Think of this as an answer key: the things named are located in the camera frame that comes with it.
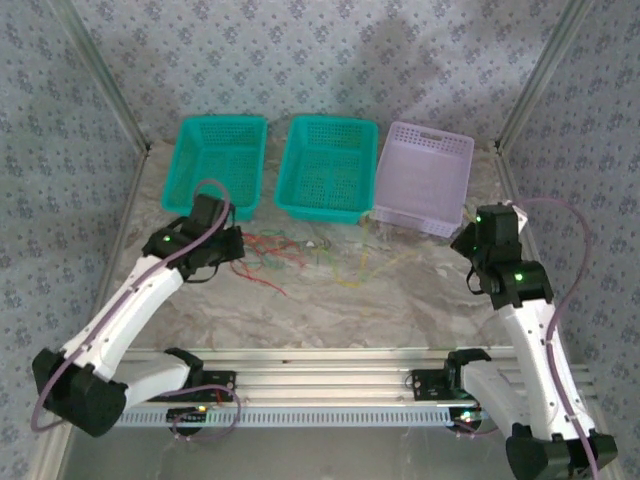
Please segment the teal plastic mesh basket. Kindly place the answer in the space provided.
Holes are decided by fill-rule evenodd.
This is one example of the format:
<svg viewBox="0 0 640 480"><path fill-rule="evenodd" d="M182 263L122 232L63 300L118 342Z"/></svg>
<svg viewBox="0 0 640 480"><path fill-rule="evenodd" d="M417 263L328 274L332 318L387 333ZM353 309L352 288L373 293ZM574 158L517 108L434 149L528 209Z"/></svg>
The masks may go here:
<svg viewBox="0 0 640 480"><path fill-rule="evenodd" d="M280 165L275 204L298 220L358 223L373 206L378 140L373 121L295 117Z"/></svg>
<svg viewBox="0 0 640 480"><path fill-rule="evenodd" d="M205 180L220 182L235 206L236 219L252 219L259 205L267 120L261 116L194 116L180 127L165 181L164 210L187 215L196 192L220 198Z"/></svg>

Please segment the lilac plastic mesh basket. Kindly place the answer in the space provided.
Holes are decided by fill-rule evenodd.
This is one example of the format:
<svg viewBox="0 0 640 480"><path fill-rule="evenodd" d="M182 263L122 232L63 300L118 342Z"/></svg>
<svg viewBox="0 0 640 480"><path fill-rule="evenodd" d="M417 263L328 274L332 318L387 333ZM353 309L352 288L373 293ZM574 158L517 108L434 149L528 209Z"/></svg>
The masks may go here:
<svg viewBox="0 0 640 480"><path fill-rule="evenodd" d="M474 139L401 121L391 124L376 172L376 221L449 238L460 227Z"/></svg>

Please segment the black controller board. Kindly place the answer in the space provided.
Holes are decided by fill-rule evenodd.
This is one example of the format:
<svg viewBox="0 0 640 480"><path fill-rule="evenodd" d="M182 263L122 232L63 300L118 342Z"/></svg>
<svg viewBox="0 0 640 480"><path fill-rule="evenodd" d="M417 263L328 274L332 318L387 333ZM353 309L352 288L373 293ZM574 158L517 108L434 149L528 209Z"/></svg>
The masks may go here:
<svg viewBox="0 0 640 480"><path fill-rule="evenodd" d="M461 434L484 434L489 431L487 416L480 408L454 407L449 409L451 425L448 429Z"/></svg>
<svg viewBox="0 0 640 480"><path fill-rule="evenodd" d="M167 423L204 423L208 408L205 406L170 408L165 414Z"/></svg>

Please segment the grey metal base sheet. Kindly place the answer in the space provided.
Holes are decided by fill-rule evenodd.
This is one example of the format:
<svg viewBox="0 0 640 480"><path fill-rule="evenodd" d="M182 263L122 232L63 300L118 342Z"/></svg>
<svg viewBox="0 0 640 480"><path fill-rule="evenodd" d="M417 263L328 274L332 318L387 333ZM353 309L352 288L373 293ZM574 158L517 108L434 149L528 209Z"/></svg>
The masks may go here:
<svg viewBox="0 0 640 480"><path fill-rule="evenodd" d="M241 428L187 444L166 429L72 435L57 480L515 480L498 434L445 428Z"/></svg>

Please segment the aluminium frame post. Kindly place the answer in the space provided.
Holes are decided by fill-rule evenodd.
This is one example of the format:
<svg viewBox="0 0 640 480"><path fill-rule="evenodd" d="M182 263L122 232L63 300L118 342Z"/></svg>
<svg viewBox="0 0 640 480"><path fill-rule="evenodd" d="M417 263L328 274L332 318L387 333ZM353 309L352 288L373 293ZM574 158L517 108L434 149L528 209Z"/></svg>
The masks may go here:
<svg viewBox="0 0 640 480"><path fill-rule="evenodd" d="M47 0L121 129L139 152L149 150L135 116L71 0Z"/></svg>
<svg viewBox="0 0 640 480"><path fill-rule="evenodd" d="M497 137L495 145L500 154L508 153L541 99L580 26L595 0L567 0L548 41L538 58L514 108Z"/></svg>

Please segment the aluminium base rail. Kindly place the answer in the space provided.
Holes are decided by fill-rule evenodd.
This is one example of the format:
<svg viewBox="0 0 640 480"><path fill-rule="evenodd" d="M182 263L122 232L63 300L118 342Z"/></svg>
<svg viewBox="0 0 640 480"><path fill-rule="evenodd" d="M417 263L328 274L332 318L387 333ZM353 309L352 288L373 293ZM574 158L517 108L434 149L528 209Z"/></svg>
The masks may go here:
<svg viewBox="0 0 640 480"><path fill-rule="evenodd" d="M197 349L208 370L236 373L248 407L400 407L414 403L410 372L441 369L426 348Z"/></svg>

